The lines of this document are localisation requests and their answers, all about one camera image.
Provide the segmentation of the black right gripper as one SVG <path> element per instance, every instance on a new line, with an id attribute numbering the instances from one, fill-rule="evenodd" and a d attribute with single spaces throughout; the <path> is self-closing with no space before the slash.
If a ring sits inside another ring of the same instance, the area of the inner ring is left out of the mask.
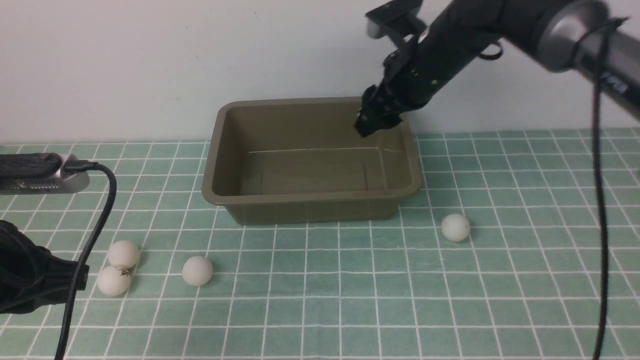
<path id="1" fill-rule="evenodd" d="M 480 53 L 480 30 L 435 20 L 398 52 L 380 84 L 365 91 L 354 129 L 366 138 L 400 125 L 400 114 L 425 107 Z"/>

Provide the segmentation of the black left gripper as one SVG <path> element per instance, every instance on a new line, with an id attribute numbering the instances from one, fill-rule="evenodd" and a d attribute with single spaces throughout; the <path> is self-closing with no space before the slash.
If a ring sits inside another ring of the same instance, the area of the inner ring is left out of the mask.
<path id="1" fill-rule="evenodd" d="M 54 256 L 13 223 L 0 221 L 0 312 L 22 315 L 43 306 L 64 305 L 75 260 Z"/>

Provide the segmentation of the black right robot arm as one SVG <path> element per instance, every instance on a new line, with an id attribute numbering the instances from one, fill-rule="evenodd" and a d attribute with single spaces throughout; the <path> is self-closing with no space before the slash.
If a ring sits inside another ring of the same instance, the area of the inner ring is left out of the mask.
<path id="1" fill-rule="evenodd" d="M 639 40 L 622 32 L 601 0 L 453 0 L 432 21 L 418 18 L 420 0 L 391 0 L 366 13 L 370 38 L 396 47 L 368 87 L 354 127 L 362 137 L 400 125 L 475 59 L 497 60 L 500 39 L 551 73 L 575 70 L 601 93 L 639 116 Z"/>

